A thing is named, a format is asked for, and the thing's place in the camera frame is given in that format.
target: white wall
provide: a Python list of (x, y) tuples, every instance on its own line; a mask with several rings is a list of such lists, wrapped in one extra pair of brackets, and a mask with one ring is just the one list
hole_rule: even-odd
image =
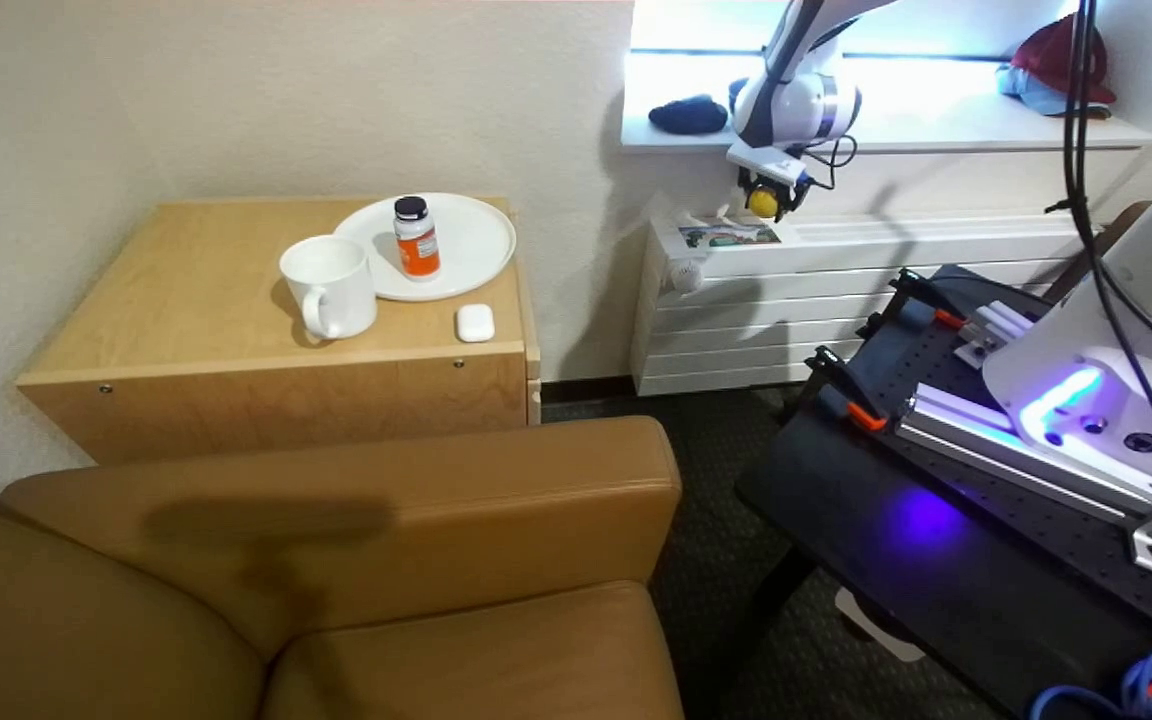
[[(717, 150), (616, 148), (629, 25), (631, 0), (0, 0), (0, 483), (81, 461), (10, 374), (170, 195), (509, 195), (543, 380), (622, 374), (644, 204), (732, 180)], [(1055, 170), (864, 155), (807, 214), (1040, 213)]]

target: wooden nightstand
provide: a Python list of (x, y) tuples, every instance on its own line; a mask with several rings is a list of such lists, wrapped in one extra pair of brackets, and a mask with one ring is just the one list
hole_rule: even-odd
[[(541, 349), (519, 261), (450, 301), (379, 301), (362, 336), (301, 341), (277, 254), (362, 204), (160, 206), (20, 373), (20, 393), (93, 461), (537, 423)], [(460, 342), (460, 303), (492, 303), (497, 341)]]

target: armchair armrest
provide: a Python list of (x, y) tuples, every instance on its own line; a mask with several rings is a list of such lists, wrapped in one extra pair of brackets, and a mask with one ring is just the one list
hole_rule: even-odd
[(291, 634), (649, 578), (678, 501), (654, 418), (584, 418), (81, 467), (3, 506), (210, 605), (263, 656)]

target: brown leather armchair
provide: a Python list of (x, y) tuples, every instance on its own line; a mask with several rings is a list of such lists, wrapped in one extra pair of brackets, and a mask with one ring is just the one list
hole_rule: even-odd
[(0, 490), (0, 720), (684, 714), (653, 418), (81, 467)]

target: white radiator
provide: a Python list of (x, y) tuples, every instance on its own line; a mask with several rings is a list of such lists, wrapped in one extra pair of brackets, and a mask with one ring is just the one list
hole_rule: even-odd
[(882, 307), (901, 267), (932, 277), (965, 262), (1044, 287), (1077, 249), (1064, 214), (965, 214), (791, 223), (781, 242), (696, 250), (654, 206), (631, 341), (635, 393), (802, 380), (816, 342), (856, 349), (856, 329)]

